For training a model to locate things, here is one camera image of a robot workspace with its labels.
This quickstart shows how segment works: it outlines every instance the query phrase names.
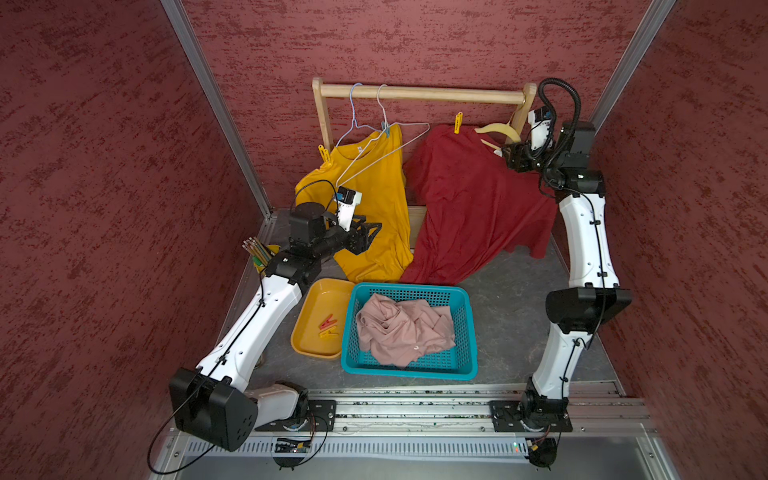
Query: cable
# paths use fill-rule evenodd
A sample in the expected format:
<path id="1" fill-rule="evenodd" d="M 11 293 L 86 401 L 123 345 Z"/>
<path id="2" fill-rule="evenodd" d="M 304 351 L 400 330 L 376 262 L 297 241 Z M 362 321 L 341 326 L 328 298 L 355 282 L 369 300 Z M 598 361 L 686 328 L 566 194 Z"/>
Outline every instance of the cable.
<path id="1" fill-rule="evenodd" d="M 325 420 L 325 419 L 324 419 L 322 416 L 317 416 L 317 417 L 315 417 L 315 414 L 314 414 L 314 412 L 310 412 L 310 415 L 312 416 L 312 425 L 311 425 L 311 427 L 314 427 L 314 425 L 315 425 L 315 418 L 317 418 L 317 419 L 319 419 L 319 420 L 323 420 L 323 423 L 326 425 L 326 434 L 325 434 L 325 436 L 323 437 L 323 442 L 322 442 L 322 443 L 320 443 L 320 446 L 317 448 L 317 450 L 315 450 L 315 452 L 313 452 L 313 454 L 312 454 L 312 455 L 310 455 L 309 457 L 305 458 L 304 460 L 302 460 L 301 462 L 297 463 L 297 464 L 296 464 L 296 465 L 294 465 L 294 466 L 289 466 L 289 465 L 281 465 L 281 464 L 280 464 L 280 462 L 278 462 L 278 461 L 277 461 L 277 459 L 278 459 L 279 457 L 272 457 L 272 460 L 274 460 L 274 461 L 275 461 L 275 463 L 276 463 L 276 464 L 278 464 L 278 465 L 279 465 L 281 468 L 285 467 L 285 468 L 291 468 L 291 469 L 293 470 L 294 468 L 296 468 L 296 467 L 298 467 L 298 466 L 300 466 L 300 465 L 304 465 L 304 464 L 305 464 L 305 463 L 307 463 L 309 460 L 312 460 L 313 458 L 315 458 L 315 455 L 317 455 L 317 454 L 318 454 L 318 452 L 319 452 L 320 450 L 322 450 L 322 449 L 323 449 L 323 446 L 325 446 L 325 444 L 326 444 L 326 440 L 328 439 L 328 430 L 329 430 L 329 427 L 328 427 L 328 421 L 327 421 L 327 420 Z M 315 438 L 315 432 L 313 431 L 313 432 L 312 432 L 312 435 L 310 436 L 310 444 L 311 444 L 311 445 L 312 445 L 312 441 L 314 440 L 314 438 Z"/>
<path id="2" fill-rule="evenodd" d="M 333 198 L 332 198 L 332 199 L 330 200 L 330 202 L 328 202 L 328 204 L 326 205 L 326 212 L 328 211 L 328 207 L 330 207 L 330 206 L 331 206 L 331 204 L 333 203 L 333 201 L 334 201 L 334 200 L 336 200 L 336 211 L 338 212 L 338 211 L 339 211 L 339 197 L 338 197 L 338 192 L 336 192 L 336 187 L 334 187 L 334 186 L 333 186 L 333 182 L 331 182 L 330 180 L 326 180 L 325 178 L 322 178 L 322 179 L 320 179 L 320 180 L 315 180 L 314 182 L 309 182 L 308 184 L 306 184 L 306 185 L 304 185 L 303 187 L 301 187 L 301 188 L 299 189 L 299 191 L 297 191 L 297 192 L 296 192 L 296 196 L 293 198 L 293 203 L 294 203 L 294 204 L 296 203 L 296 199 L 297 199 L 297 198 L 299 198 L 299 194 L 302 192 L 302 190 L 304 190 L 305 188 L 307 188 L 307 187 L 308 187 L 308 186 L 310 186 L 310 185 L 319 184 L 319 183 L 322 183 L 322 182 L 325 182 L 325 183 L 327 183 L 327 184 L 328 184 L 328 185 L 330 185 L 330 186 L 331 186 L 331 188 L 333 189 Z"/>
<path id="3" fill-rule="evenodd" d="M 587 346 L 587 344 L 584 342 L 584 339 L 582 339 L 581 337 L 577 338 L 577 339 L 574 339 L 574 345 L 573 345 L 573 348 L 571 348 L 571 355 L 568 356 L 568 361 L 565 363 L 565 371 L 563 372 L 563 376 L 560 377 L 560 380 L 562 381 L 562 384 L 560 384 L 560 399 L 561 400 L 565 397 L 565 383 L 570 381 L 570 380 L 568 380 L 568 367 L 571 365 L 571 359 L 574 357 L 574 352 L 576 352 L 576 347 L 578 346 L 579 341 L 581 341 L 581 344 L 584 345 L 585 348 Z M 558 433 L 558 443 L 555 446 L 555 449 L 557 449 L 557 447 L 560 446 L 560 437 L 562 435 L 563 435 L 563 431 L 561 429 L 560 433 Z"/>
<path id="4" fill-rule="evenodd" d="M 234 343 L 237 341 L 237 339 L 240 338 L 240 334 L 248 327 L 248 325 L 250 324 L 250 321 L 256 316 L 256 314 L 259 312 L 259 310 L 261 310 L 261 307 L 264 306 L 264 285 L 263 285 L 263 283 L 261 281 L 261 273 L 259 273 L 259 290 L 261 290 L 261 300 L 259 301 L 259 305 L 256 307 L 256 311 L 253 312 L 253 315 L 248 319 L 247 322 L 245 322 L 245 325 L 243 325 L 243 328 L 241 328 L 240 331 L 237 332 L 237 335 L 235 335 L 235 337 L 232 339 L 232 341 L 230 342 L 230 344 L 227 347 L 227 349 L 224 350 L 224 353 L 218 358 L 218 360 L 214 364 L 214 367 L 212 369 L 210 369 L 210 372 L 208 372 L 207 375 L 205 375 L 206 377 L 208 377 L 208 379 L 213 380 L 210 376 L 214 373 L 216 368 L 219 365 L 221 365 L 221 363 L 225 360 L 227 354 L 230 352 L 230 349 L 232 348 L 232 345 L 234 345 Z M 189 402 L 193 397 L 195 397 L 195 395 L 200 391 L 200 389 L 203 388 L 204 384 L 205 384 L 205 380 L 200 382 L 200 385 L 198 385 L 197 388 L 190 395 L 188 395 L 187 398 L 181 403 L 181 405 L 179 405 L 174 410 L 174 412 L 170 414 L 170 417 L 168 417 L 168 420 L 163 422 L 163 425 L 160 425 L 160 428 L 157 429 L 157 433 L 154 434 L 154 437 L 152 438 L 152 442 L 150 442 L 149 448 L 147 449 L 147 467 L 149 467 L 149 469 L 155 475 L 170 475 L 172 473 L 180 472 L 180 471 L 184 470 L 186 467 L 188 467 L 188 466 L 192 465 L 193 463 L 195 463 L 197 460 L 200 460 L 201 458 L 203 458 L 205 456 L 205 454 L 207 454 L 208 452 L 210 452 L 211 450 L 214 449 L 215 445 L 211 445 L 210 448 L 208 450 L 206 450 L 205 452 L 203 452 L 202 454 L 200 454 L 199 457 L 195 458 L 194 460 L 192 460 L 191 462 L 189 462 L 189 463 L 187 463 L 185 465 L 182 465 L 179 468 L 176 468 L 175 470 L 170 470 L 169 472 L 161 472 L 160 470 L 155 470 L 155 468 L 152 466 L 152 447 L 154 447 L 154 443 L 157 441 L 157 438 L 163 432 L 163 428 L 165 427 L 165 425 L 168 424 L 168 422 L 170 422 L 176 416 L 176 414 L 187 404 L 187 402 Z"/>
<path id="5" fill-rule="evenodd" d="M 544 439 L 546 439 L 546 438 L 547 438 L 547 435 L 549 435 L 549 431 L 550 431 L 550 430 L 551 430 L 551 426 L 550 426 L 550 425 L 547 425 L 547 431 L 546 431 L 546 432 L 544 432 L 544 435 L 540 436 L 540 437 L 539 437 L 539 438 L 537 438 L 536 440 L 533 440 L 531 443 L 539 443 L 539 442 L 543 442 L 543 441 L 544 441 Z"/>
<path id="6" fill-rule="evenodd" d="M 547 98 L 547 95 L 544 93 L 544 89 L 547 85 L 557 85 L 558 87 L 562 88 L 566 92 L 568 92 L 571 95 L 571 98 L 574 101 L 574 117 L 573 120 L 571 120 L 571 128 L 568 129 L 567 132 L 565 132 L 565 138 L 558 138 L 558 144 L 554 148 L 551 154 L 549 154 L 544 161 L 544 163 L 541 166 L 541 171 L 545 172 L 549 166 L 552 164 L 552 161 L 554 161 L 555 158 L 560 155 L 560 153 L 565 149 L 565 145 L 568 144 L 570 139 L 573 138 L 574 132 L 576 131 L 576 124 L 578 123 L 579 115 L 581 115 L 581 98 L 578 96 L 578 92 L 575 88 L 571 86 L 568 82 L 561 80 L 560 78 L 545 78 L 541 81 L 540 84 L 538 84 L 538 96 L 541 99 L 542 102 L 544 102 L 544 105 L 546 105 L 550 112 L 552 113 L 552 128 L 549 130 L 549 135 L 547 135 L 547 140 L 544 142 L 544 148 L 546 148 L 547 145 L 549 145 L 549 142 L 554 137 L 554 126 L 558 118 L 558 114 L 555 111 L 554 107 L 552 106 L 552 103 L 550 103 L 549 99 Z"/>
<path id="7" fill-rule="evenodd" d="M 598 328 L 600 328 L 600 325 L 603 323 L 603 316 L 605 315 L 605 303 L 607 301 L 607 297 L 605 295 L 605 268 L 603 265 L 603 249 L 600 245 L 600 230 L 598 229 L 598 214 L 597 214 L 597 211 L 594 209 L 592 200 L 589 200 L 589 197 L 587 196 L 587 194 L 583 194 L 578 190 L 574 190 L 572 188 L 567 188 L 567 187 L 561 187 L 560 190 L 568 190 L 573 194 L 581 195 L 582 197 L 587 199 L 587 202 L 589 202 L 589 207 L 592 209 L 592 225 L 594 226 L 594 235 L 598 238 L 598 258 L 600 259 L 600 275 L 603 281 L 603 307 L 600 310 L 600 318 L 598 319 L 598 322 L 595 324 L 594 330 L 592 330 L 592 333 L 590 333 L 592 337 L 589 341 L 589 345 L 586 347 L 586 349 L 589 350 L 590 347 L 592 347 L 592 340 L 594 340 L 594 335 L 598 332 Z"/>

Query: wooden frame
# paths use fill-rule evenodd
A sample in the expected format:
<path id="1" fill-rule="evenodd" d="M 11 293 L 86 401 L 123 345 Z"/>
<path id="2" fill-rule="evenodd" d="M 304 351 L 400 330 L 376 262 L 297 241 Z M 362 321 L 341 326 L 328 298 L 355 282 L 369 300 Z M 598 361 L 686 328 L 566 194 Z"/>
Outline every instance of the wooden frame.
<path id="1" fill-rule="evenodd" d="M 519 134 L 523 131 L 528 112 L 536 97 L 537 85 L 527 83 L 522 91 L 505 90 L 474 90 L 469 88 L 435 88 L 435 87 L 390 87 L 387 85 L 379 94 L 379 98 L 388 100 L 427 100 L 427 101 L 453 101 L 458 103 L 473 104 L 509 104 L 517 105 L 515 113 L 509 120 L 509 124 Z M 333 149 L 333 132 L 328 115 L 328 103 L 326 98 L 349 98 L 352 85 L 324 84 L 323 79 L 312 79 L 312 92 L 317 107 L 317 117 L 320 122 L 320 131 L 323 134 L 323 145 L 331 151 Z M 352 98 L 376 98 L 379 90 L 377 85 L 360 85 L 352 92 Z M 426 207 L 408 206 L 409 220 L 411 223 L 411 249 L 416 246 L 416 238 L 421 230 Z"/>

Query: red clothespin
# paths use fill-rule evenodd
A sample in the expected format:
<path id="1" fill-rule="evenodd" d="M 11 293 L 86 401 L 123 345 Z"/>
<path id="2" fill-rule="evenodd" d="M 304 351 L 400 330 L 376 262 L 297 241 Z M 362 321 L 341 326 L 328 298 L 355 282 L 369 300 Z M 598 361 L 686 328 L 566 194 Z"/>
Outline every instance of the red clothespin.
<path id="1" fill-rule="evenodd" d="M 319 328 L 320 328 L 320 331 L 321 331 L 321 332 L 322 332 L 323 330 L 325 330 L 325 329 L 329 328 L 329 327 L 330 327 L 331 325 L 333 325 L 334 323 L 336 323 L 336 320 L 331 320 L 332 318 L 333 318 L 333 314 L 331 313 L 330 315 L 328 315 L 328 316 L 326 317 L 325 321 L 324 321 L 323 323 L 321 323 L 321 324 L 320 324 L 320 327 L 319 327 Z"/>

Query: ventilation grille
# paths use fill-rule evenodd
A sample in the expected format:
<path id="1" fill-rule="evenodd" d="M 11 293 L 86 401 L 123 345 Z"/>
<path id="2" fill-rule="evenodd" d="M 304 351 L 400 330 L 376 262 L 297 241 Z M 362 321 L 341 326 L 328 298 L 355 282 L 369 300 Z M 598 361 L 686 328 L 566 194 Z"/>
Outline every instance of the ventilation grille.
<path id="1" fill-rule="evenodd" d="M 323 443 L 322 436 L 315 437 L 313 452 Z M 306 454 L 274 454 L 274 437 L 254 437 L 248 439 L 235 452 L 227 452 L 216 447 L 208 456 L 236 457 L 304 457 Z M 210 443 L 191 440 L 187 445 L 187 456 L 197 456 L 205 452 Z M 331 437 L 326 440 L 323 450 L 317 457 L 380 457 L 412 459 L 471 459 L 485 458 L 496 461 L 516 462 L 525 460 L 528 448 L 523 438 L 503 439 L 462 439 L 462 438 L 355 438 L 344 439 Z"/>

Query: metal frame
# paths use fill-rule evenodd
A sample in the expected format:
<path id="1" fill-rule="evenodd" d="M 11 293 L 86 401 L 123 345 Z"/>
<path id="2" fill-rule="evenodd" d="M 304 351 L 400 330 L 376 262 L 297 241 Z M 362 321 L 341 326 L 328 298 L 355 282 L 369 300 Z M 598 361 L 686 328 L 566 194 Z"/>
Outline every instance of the metal frame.
<path id="1" fill-rule="evenodd" d="M 621 92 L 624 91 L 624 87 L 627 86 L 629 79 L 640 64 L 640 60 L 643 59 L 650 43 L 654 40 L 659 28 L 661 28 L 661 24 L 664 23 L 664 19 L 667 18 L 670 10 L 674 7 L 675 1 L 651 0 L 648 10 L 645 11 L 645 15 L 640 20 L 640 24 L 637 26 L 637 30 L 635 30 L 629 45 L 627 45 L 624 55 L 621 56 L 621 60 L 605 86 L 600 100 L 598 100 L 592 111 L 589 121 L 594 124 L 597 131 L 600 130 L 605 119 L 608 118 L 608 114 L 611 113 L 611 109 L 613 109 L 616 101 L 621 96 Z"/>
<path id="2" fill-rule="evenodd" d="M 165 8 L 165 13 L 168 15 L 170 24 L 174 27 L 179 42 L 181 42 L 181 46 L 184 48 L 184 53 L 187 54 L 187 58 L 197 76 L 197 80 L 200 82 L 200 86 L 203 88 L 203 92 L 205 92 L 205 96 L 208 98 L 210 107 L 213 109 L 214 114 L 219 121 L 221 130 L 224 132 L 224 136 L 227 137 L 232 153 L 237 159 L 240 169 L 243 171 L 243 176 L 245 176 L 245 180 L 253 194 L 253 198 L 255 198 L 256 202 L 259 204 L 259 208 L 261 209 L 264 218 L 272 217 L 272 206 L 270 205 L 270 201 L 266 197 L 264 187 L 259 181 L 253 163 L 250 161 L 250 155 L 245 148 L 240 133 L 237 131 L 237 126 L 232 119 L 232 115 L 227 109 L 227 104 L 224 101 L 224 97 L 221 95 L 214 73 L 210 70 L 210 66 L 205 60 L 203 49 L 200 47 L 200 43 L 197 41 L 197 37 L 194 34 L 192 24 L 187 16 L 187 11 L 184 10 L 184 6 L 181 4 L 180 0 L 161 0 L 161 3 L 163 4 L 163 8 Z"/>
<path id="3" fill-rule="evenodd" d="M 310 390 L 312 399 L 337 401 L 335 425 L 328 442 L 317 453 L 322 457 L 370 457 L 401 459 L 453 459 L 490 462 L 521 462 L 520 455 L 504 453 L 466 455 L 465 452 L 433 451 L 419 445 L 435 443 L 463 445 L 506 445 L 523 435 L 496 433 L 490 418 L 489 400 L 519 399 L 525 384 L 414 386 L 372 389 Z M 654 480 L 675 480 L 677 473 L 657 437 L 643 399 L 619 394 L 614 382 L 575 382 L 571 386 L 568 413 L 574 426 L 564 437 L 636 438 L 644 462 Z M 214 449 L 212 456 L 271 456 L 270 445 L 286 433 L 252 432 L 237 452 Z M 370 444 L 411 445 L 410 451 L 382 452 Z M 345 445 L 364 448 L 345 448 Z M 209 445 L 175 429 L 167 438 L 157 465 L 164 471 L 179 468 Z M 165 478 L 176 478 L 168 475 Z"/>

